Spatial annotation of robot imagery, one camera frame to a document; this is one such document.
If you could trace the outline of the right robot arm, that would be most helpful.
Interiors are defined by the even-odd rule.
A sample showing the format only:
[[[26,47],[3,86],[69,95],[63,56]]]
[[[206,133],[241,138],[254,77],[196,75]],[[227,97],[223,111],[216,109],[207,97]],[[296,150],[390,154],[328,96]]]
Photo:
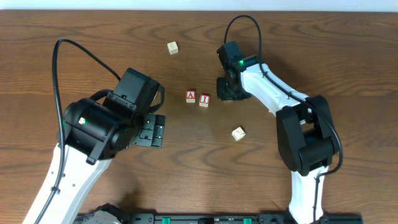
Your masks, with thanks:
[[[218,98],[255,96],[275,116],[279,154],[292,174],[289,212],[296,223],[317,223],[324,178],[332,174],[332,157],[342,152],[326,99],[294,90],[255,55],[219,59],[226,75],[217,80]]]

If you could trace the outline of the red letter I wooden block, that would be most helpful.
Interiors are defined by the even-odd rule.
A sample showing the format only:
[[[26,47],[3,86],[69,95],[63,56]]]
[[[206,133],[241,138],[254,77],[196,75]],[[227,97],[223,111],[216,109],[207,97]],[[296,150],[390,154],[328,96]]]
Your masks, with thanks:
[[[208,107],[210,103],[210,95],[202,94],[199,98],[199,106],[201,107]]]

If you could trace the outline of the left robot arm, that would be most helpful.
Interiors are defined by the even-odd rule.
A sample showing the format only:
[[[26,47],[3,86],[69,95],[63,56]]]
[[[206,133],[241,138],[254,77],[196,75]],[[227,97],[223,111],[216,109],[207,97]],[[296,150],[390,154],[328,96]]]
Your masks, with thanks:
[[[125,118],[116,111],[125,102],[124,95],[100,90],[67,107],[49,171],[24,223],[128,223],[129,217],[112,205],[79,213],[119,151],[162,145],[165,116],[156,114],[162,104]]]

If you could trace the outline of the red letter A wooden block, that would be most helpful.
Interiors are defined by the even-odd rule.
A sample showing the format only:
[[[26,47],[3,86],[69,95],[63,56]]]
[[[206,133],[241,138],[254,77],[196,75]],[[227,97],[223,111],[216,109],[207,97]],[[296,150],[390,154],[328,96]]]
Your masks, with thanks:
[[[196,102],[196,91],[195,90],[187,90],[186,91],[186,102],[187,103],[195,103]]]

